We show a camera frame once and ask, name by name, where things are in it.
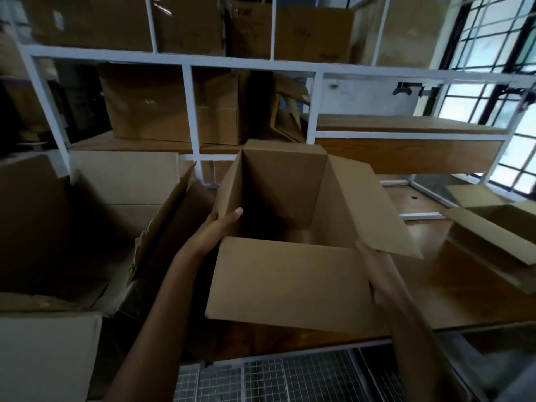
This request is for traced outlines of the person's left hand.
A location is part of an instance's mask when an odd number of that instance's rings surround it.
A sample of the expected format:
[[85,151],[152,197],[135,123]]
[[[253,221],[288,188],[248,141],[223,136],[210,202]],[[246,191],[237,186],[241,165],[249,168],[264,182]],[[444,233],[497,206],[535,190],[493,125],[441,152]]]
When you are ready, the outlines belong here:
[[218,228],[216,221],[218,218],[222,217],[220,217],[216,211],[210,213],[198,230],[178,251],[175,259],[185,263],[200,262],[200,260],[216,247],[224,235],[229,232],[234,225],[233,224],[226,229]]

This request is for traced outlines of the person's right hand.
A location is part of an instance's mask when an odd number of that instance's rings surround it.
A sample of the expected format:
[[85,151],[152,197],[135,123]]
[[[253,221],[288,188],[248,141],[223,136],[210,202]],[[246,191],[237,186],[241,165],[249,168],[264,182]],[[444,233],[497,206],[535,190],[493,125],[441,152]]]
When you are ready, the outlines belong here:
[[391,255],[377,251],[377,265],[367,268],[374,302],[385,309],[400,309],[407,295],[407,287]]

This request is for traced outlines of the brown cardboard box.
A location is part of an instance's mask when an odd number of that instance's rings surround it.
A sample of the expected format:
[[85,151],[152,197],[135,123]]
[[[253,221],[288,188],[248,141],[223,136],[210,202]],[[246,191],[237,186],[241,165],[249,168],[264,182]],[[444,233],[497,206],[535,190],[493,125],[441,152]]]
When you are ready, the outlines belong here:
[[367,163],[318,145],[249,141],[214,210],[243,215],[224,234],[205,317],[371,334],[385,325],[354,242],[421,259],[421,251]]

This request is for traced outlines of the person's left forearm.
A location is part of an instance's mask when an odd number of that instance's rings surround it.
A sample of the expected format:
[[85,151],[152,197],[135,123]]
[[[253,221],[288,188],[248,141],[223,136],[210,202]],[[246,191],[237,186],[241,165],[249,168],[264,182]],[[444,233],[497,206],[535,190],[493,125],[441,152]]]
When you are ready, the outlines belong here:
[[181,249],[102,402],[173,402],[197,272],[210,250]]

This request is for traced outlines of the person's right forearm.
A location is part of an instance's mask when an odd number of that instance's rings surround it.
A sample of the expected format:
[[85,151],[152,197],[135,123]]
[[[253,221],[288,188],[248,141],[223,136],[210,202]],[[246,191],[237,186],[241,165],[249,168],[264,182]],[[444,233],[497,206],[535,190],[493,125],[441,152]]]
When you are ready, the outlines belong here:
[[383,308],[408,402],[468,402],[470,396],[408,291],[390,289],[384,297]]

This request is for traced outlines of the wooden shelf board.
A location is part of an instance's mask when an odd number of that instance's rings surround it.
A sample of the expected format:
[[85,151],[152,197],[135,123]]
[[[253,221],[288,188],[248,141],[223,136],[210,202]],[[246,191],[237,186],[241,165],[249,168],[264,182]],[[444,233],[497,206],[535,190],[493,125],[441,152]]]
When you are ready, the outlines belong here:
[[319,114],[315,144],[377,174],[482,174],[508,130],[431,116]]

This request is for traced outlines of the crumpled open cardboard box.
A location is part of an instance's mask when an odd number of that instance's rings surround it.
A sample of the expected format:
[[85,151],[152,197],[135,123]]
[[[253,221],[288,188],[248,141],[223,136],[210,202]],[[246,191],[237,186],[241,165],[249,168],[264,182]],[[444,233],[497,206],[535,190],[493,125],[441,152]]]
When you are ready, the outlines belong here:
[[298,107],[310,106],[311,98],[306,84],[280,73],[273,74],[269,106],[269,129],[289,141],[306,143],[308,126]]

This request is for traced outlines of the large taped cardboard box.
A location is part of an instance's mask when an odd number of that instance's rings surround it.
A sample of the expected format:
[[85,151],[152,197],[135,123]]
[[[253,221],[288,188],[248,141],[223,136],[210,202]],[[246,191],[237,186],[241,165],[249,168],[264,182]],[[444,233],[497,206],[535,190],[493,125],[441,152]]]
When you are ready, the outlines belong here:
[[[182,67],[105,63],[97,72],[117,138],[191,142]],[[192,68],[200,143],[238,146],[247,140],[250,75]]]

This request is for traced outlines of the small open cardboard box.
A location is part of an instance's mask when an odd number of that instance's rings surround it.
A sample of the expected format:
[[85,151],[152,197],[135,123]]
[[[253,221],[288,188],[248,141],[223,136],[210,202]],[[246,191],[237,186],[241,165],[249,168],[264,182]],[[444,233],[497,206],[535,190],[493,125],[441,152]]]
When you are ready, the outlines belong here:
[[448,240],[526,294],[536,294],[536,202],[505,202],[483,184],[451,185]]

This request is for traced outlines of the white metal shelf rack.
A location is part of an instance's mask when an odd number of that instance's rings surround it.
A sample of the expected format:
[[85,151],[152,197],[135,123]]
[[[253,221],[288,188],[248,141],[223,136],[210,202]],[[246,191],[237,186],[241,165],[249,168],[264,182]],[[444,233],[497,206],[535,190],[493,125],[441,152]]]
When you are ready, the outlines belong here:
[[536,64],[517,73],[514,41],[506,67],[471,67],[458,46],[454,70],[384,66],[389,20],[406,2],[380,0],[372,57],[364,65],[303,56],[282,60],[283,44],[318,31],[326,42],[343,32],[335,8],[253,3],[267,16],[264,58],[224,51],[224,0],[2,0],[3,28],[15,37],[23,67],[44,110],[66,172],[71,161],[116,169],[125,187],[142,158],[178,166],[219,185],[246,141],[280,140],[322,146],[328,154],[369,163],[383,174],[482,174],[499,185],[514,170],[504,156],[516,139],[536,149]]

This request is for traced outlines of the large torn open cardboard box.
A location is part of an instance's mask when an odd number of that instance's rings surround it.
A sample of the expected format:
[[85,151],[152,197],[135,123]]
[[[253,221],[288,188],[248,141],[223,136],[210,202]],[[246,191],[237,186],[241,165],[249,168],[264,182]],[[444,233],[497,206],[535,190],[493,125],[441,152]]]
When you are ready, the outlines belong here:
[[215,192],[190,180],[141,232],[44,155],[0,166],[0,402],[104,397]]

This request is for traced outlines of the black barred window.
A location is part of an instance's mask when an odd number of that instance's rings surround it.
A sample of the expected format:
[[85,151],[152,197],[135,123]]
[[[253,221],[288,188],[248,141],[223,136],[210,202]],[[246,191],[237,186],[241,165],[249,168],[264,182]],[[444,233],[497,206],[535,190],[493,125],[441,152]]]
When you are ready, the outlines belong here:
[[505,128],[512,134],[484,177],[507,192],[536,201],[536,0],[464,0],[440,69],[534,77],[518,108],[523,87],[452,84],[426,88],[431,95],[417,114]]

